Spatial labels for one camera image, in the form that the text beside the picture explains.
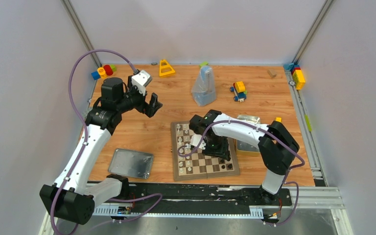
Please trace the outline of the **silver metal tin box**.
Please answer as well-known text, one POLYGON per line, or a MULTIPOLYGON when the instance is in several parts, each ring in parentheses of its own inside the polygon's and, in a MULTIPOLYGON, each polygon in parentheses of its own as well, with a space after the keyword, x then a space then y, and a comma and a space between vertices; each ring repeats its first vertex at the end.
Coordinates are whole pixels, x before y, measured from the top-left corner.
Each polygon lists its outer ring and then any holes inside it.
MULTIPOLYGON (((250 122, 252 124, 260 124, 260 117, 251 116, 251 115, 238 115, 237 119, 244 120, 246 122, 250 122)), ((247 156, 258 156, 260 151, 258 147, 253 145, 247 144, 243 141, 236 140, 236 153, 237 154, 244 154, 247 156)))

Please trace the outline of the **wooden chess board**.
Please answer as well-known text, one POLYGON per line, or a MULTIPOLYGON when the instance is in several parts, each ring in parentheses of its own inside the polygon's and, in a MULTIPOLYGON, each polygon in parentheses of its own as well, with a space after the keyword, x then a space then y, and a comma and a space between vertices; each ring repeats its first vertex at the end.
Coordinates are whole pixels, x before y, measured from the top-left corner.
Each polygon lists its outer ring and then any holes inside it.
POLYGON ((177 121, 170 124, 173 173, 175 181, 207 179, 216 177, 235 176, 240 174, 234 140, 228 139, 230 160, 202 154, 198 149, 189 157, 181 157, 180 154, 188 154, 190 148, 179 149, 189 144, 194 132, 189 129, 188 121, 177 121))

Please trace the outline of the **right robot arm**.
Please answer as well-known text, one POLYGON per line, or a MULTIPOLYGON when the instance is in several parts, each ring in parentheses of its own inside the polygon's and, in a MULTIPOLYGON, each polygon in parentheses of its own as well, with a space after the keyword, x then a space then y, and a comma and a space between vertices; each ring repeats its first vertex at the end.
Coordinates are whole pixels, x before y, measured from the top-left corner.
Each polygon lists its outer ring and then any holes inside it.
POLYGON ((299 144, 280 121, 271 124, 251 123, 209 110, 203 117, 194 115, 189 121, 194 132, 190 139, 191 151, 229 160, 228 140, 238 140, 257 148, 267 168, 261 184, 260 198, 273 204, 280 197, 279 190, 285 182, 295 158, 299 157, 299 144))

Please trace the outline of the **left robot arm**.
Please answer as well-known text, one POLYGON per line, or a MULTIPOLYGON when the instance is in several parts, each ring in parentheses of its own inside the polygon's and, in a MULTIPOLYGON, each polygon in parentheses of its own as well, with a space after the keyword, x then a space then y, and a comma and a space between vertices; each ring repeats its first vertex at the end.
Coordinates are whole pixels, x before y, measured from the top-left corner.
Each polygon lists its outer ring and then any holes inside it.
POLYGON ((118 77, 107 78, 101 86, 101 96, 87 114, 82 137, 63 172, 53 185, 43 185, 40 198, 52 218, 75 224, 86 224, 96 207, 115 198, 125 202, 130 197, 126 177, 109 175, 102 182, 87 188, 91 170, 107 141, 122 121, 122 114, 133 109, 152 117, 162 107, 152 93, 146 102, 151 76, 142 73, 129 76, 124 83, 118 77))

